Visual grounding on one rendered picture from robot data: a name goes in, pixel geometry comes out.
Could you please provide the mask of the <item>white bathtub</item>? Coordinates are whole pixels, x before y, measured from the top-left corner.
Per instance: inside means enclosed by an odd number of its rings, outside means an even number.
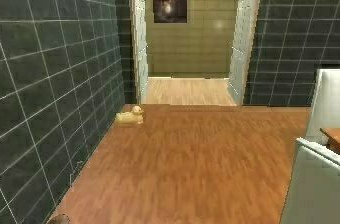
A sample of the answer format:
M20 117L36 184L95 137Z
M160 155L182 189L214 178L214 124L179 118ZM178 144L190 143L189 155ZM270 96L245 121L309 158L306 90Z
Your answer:
M319 69L306 132L295 140L279 224L340 224L340 154L323 128L340 128L340 69Z

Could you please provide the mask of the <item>dark framed wall picture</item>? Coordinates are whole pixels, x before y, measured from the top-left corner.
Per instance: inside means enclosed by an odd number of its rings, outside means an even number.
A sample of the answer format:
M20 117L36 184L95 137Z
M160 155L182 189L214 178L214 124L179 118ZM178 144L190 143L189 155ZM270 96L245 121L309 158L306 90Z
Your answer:
M187 0L153 0L155 23L186 23Z

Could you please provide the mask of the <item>white room door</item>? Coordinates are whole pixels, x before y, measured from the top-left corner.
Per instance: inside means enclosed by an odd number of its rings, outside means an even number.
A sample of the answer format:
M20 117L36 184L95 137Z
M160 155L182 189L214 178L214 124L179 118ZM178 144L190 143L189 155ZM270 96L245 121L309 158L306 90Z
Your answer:
M239 0L227 91L237 106L244 100L260 0Z

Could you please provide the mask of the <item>yellow rubber duck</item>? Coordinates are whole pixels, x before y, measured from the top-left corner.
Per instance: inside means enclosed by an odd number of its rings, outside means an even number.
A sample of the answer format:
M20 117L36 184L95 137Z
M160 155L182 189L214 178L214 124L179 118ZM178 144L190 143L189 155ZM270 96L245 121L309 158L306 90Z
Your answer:
M144 110L135 105L129 112L117 113L115 121L122 124L142 124Z

